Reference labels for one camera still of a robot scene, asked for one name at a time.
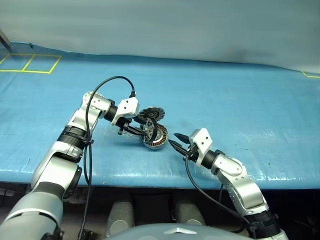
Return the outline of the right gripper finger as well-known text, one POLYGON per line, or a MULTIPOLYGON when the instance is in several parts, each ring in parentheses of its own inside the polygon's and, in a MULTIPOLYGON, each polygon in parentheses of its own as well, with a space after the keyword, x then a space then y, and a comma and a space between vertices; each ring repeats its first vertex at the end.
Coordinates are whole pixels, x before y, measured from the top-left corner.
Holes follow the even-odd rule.
POLYGON ((185 143, 185 144, 189 144, 190 140, 189 140, 189 136, 181 134, 181 133, 174 133, 174 136, 176 136, 181 142, 185 143))
POLYGON ((179 144, 178 142, 171 140, 171 139, 169 139, 168 142, 181 155, 185 156, 188 153, 188 151, 185 148, 183 148, 183 146, 181 144, 179 144))

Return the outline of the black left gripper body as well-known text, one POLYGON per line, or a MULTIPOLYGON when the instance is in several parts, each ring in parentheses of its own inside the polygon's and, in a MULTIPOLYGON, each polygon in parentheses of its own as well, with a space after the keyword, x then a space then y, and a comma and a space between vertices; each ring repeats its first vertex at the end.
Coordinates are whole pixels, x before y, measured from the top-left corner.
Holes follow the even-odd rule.
POLYGON ((119 131, 117 134, 122 135, 124 131, 132 134, 133 132, 129 128, 131 122, 132 122, 131 118, 120 117, 117 120, 117 126, 119 127, 119 131))

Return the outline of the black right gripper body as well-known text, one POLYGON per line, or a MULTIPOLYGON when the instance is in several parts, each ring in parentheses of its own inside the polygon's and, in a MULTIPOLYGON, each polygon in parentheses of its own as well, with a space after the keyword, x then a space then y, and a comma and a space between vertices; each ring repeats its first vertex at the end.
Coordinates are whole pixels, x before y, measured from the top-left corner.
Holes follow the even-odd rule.
POLYGON ((188 156, 188 159, 193 161, 193 162, 196 162, 198 160, 198 158, 199 158, 198 150, 199 150, 199 148, 195 143, 190 145, 188 150, 187 150, 187 154, 186 154, 188 156))

